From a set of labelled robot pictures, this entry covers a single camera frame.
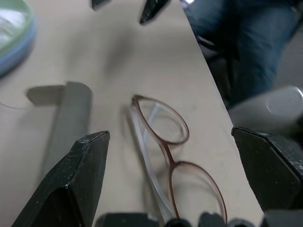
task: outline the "table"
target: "table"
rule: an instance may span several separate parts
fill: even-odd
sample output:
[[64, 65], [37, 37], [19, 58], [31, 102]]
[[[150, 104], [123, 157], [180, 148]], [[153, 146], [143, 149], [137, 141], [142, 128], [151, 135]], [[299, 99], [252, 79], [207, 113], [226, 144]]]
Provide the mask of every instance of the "table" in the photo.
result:
[[[228, 217], [259, 223], [263, 213], [231, 136], [232, 123], [178, 0], [148, 26], [138, 23], [145, 1], [113, 0], [97, 12], [85, 0], [28, 2], [37, 16], [36, 45], [20, 68], [0, 80], [0, 101], [28, 107], [23, 94], [28, 87], [68, 80], [92, 89], [91, 132], [111, 133], [95, 218], [106, 212], [156, 212], [146, 203], [151, 198], [146, 193], [147, 178], [125, 118], [125, 107], [138, 93], [168, 103], [184, 117], [191, 137], [180, 158], [203, 166], [212, 175]], [[21, 160], [14, 162], [17, 151], [10, 152], [6, 166], [15, 179], [10, 187], [22, 195], [22, 202], [12, 203], [11, 210], [1, 208], [9, 213], [1, 226], [13, 222], [33, 193], [33, 181], [25, 181], [24, 176], [38, 176], [42, 156], [38, 150], [30, 153], [27, 160], [32, 162], [13, 171]], [[1, 184], [11, 179], [2, 179]], [[14, 195], [7, 190], [2, 197], [8, 204]]]

